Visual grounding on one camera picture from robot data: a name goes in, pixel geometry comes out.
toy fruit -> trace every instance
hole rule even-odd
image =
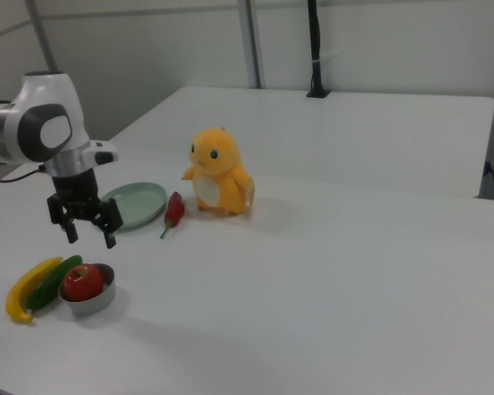
[[[64,294],[72,302],[82,302],[98,296],[104,281],[100,270],[90,263],[75,266],[64,277]]]
[[[163,239],[166,235],[166,232],[170,228],[177,226],[179,221],[181,221],[181,217],[184,215],[184,204],[183,198],[177,192],[172,193],[170,199],[168,201],[168,207],[165,212],[165,230],[161,234],[160,239]]]
[[[73,255],[64,259],[55,269],[53,269],[30,293],[25,307],[26,309],[42,309],[51,300],[57,297],[58,286],[63,281],[66,273],[72,268],[82,263],[82,257]]]
[[[9,317],[21,323],[30,323],[33,320],[33,316],[24,311],[24,302],[37,284],[62,261],[62,257],[47,259],[33,267],[18,280],[9,290],[6,298],[6,311]]]
[[[192,166],[183,175],[191,179],[200,209],[223,208],[241,214],[245,201],[254,200],[254,181],[245,170],[233,136],[224,128],[196,133],[189,153]]]

metal bowl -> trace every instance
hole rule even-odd
[[[71,300],[68,300],[64,293],[64,281],[61,282],[58,287],[58,297],[60,300],[67,304],[72,309],[73,313],[77,315],[92,314],[102,310],[110,304],[115,297],[114,269],[103,263],[94,263],[93,265],[99,269],[105,282],[104,289],[98,296],[83,300],[82,302],[72,302]]]

banana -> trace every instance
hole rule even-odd
[[[24,310],[24,301],[36,285],[63,261],[62,257],[46,259],[29,270],[9,290],[6,298],[6,311],[15,321],[30,323],[33,316]]]

green cucumber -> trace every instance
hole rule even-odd
[[[62,261],[30,293],[25,302],[26,309],[42,309],[51,300],[55,299],[57,297],[58,286],[64,280],[66,273],[81,263],[82,257],[80,255],[73,255]]]

orange plush toy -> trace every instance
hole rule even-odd
[[[246,200],[252,206],[254,181],[245,170],[233,136],[224,128],[196,133],[190,147],[190,166],[183,179],[191,179],[202,210],[223,208],[241,214]]]

